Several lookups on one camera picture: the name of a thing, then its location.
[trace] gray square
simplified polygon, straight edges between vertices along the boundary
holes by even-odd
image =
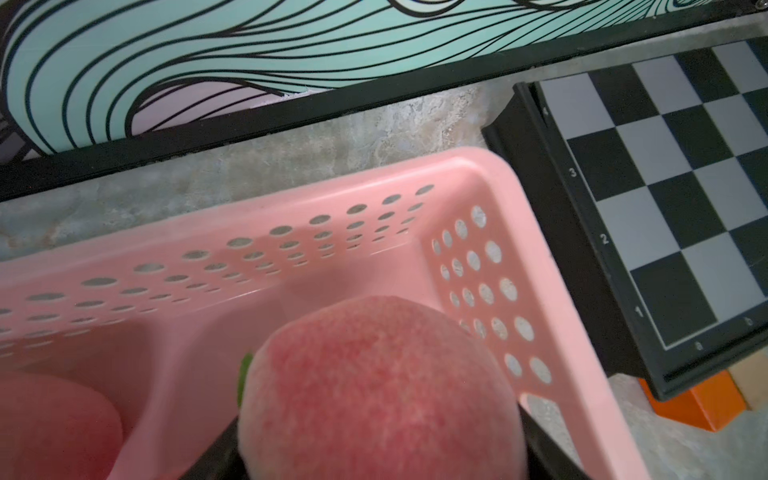
[[[765,300],[739,249],[722,233],[683,250],[690,271],[718,322],[734,318]]]
[[[655,184],[691,170],[662,117],[635,121],[616,127],[616,130],[646,184]]]
[[[717,60],[741,93],[768,87],[768,72],[745,41],[712,48]]]
[[[699,168],[694,175],[728,230],[768,215],[760,195],[735,158]]]
[[[768,146],[768,135],[741,95],[711,101],[704,108],[734,155]]]
[[[654,58],[632,66],[659,113],[668,114],[701,104],[699,95],[674,57]]]
[[[589,74],[543,81],[541,89],[565,140],[613,128]]]
[[[598,210],[627,270],[680,250],[648,187],[601,200]]]

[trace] black square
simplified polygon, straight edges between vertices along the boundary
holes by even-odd
[[[693,172],[648,186],[680,248],[726,231]]]
[[[757,120],[763,125],[763,130],[768,133],[768,88],[748,92],[742,97],[754,112]]]
[[[730,235],[760,285],[763,295],[768,296],[768,217],[731,230]]]
[[[717,322],[682,253],[632,270],[632,277],[667,345]]]
[[[711,48],[684,51],[676,54],[675,58],[702,102],[739,94]]]
[[[596,201],[645,185],[615,128],[568,141]]]
[[[768,207],[768,147],[737,157],[744,173],[750,178],[755,190]]]
[[[768,70],[768,37],[752,38],[747,40],[746,44],[752,48],[757,59]]]
[[[589,72],[594,88],[608,110],[614,125],[659,115],[632,65]]]
[[[706,167],[733,156],[703,105],[666,114],[664,121],[691,167]]]

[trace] black frame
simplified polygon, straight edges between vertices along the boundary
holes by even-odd
[[[581,33],[578,34],[578,43],[574,37],[557,38],[65,151],[50,157],[12,161],[0,166],[0,201],[755,11],[750,0],[721,0],[656,18],[644,18]],[[0,16],[7,14],[7,9],[0,8]]]
[[[601,242],[607,230],[583,179],[569,174],[575,163],[543,94],[523,83],[514,90],[483,136],[517,173],[607,376],[644,378],[663,401],[768,343],[763,303],[748,313],[751,325],[725,322],[665,350],[614,245]]]

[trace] peach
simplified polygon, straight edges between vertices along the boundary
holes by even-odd
[[[515,394],[443,313],[349,300],[277,330],[247,371],[240,454],[259,480],[525,477]]]
[[[104,480],[123,443],[99,392],[54,376],[0,374],[0,478]]]

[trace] wooden block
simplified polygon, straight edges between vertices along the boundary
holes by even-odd
[[[753,353],[728,369],[744,397],[747,408],[759,410],[768,404],[768,349]]]
[[[666,402],[651,395],[645,380],[640,379],[640,385],[656,415],[710,432],[720,431],[746,410],[744,398],[725,370]]]

